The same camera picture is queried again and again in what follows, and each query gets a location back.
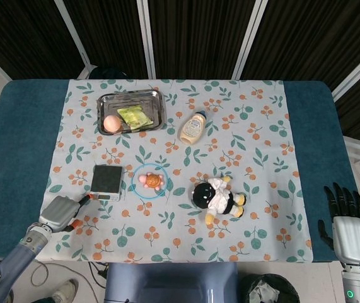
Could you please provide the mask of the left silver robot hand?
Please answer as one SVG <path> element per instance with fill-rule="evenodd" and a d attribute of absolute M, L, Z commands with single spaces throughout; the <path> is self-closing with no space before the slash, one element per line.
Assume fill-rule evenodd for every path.
<path fill-rule="evenodd" d="M 71 232 L 77 224 L 71 222 L 76 218 L 79 210 L 92 198 L 90 194 L 79 201 L 67 197 L 56 196 L 51 203 L 42 210 L 38 222 L 48 226 L 53 233 Z"/>

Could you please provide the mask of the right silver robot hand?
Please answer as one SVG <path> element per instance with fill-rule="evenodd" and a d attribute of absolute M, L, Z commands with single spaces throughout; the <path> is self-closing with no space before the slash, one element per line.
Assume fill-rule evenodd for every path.
<path fill-rule="evenodd" d="M 332 235 L 327 234 L 325 222 L 319 219 L 320 238 L 341 263 L 360 265 L 360 194 L 340 187 L 336 182 L 333 187 L 323 187 L 332 222 Z"/>

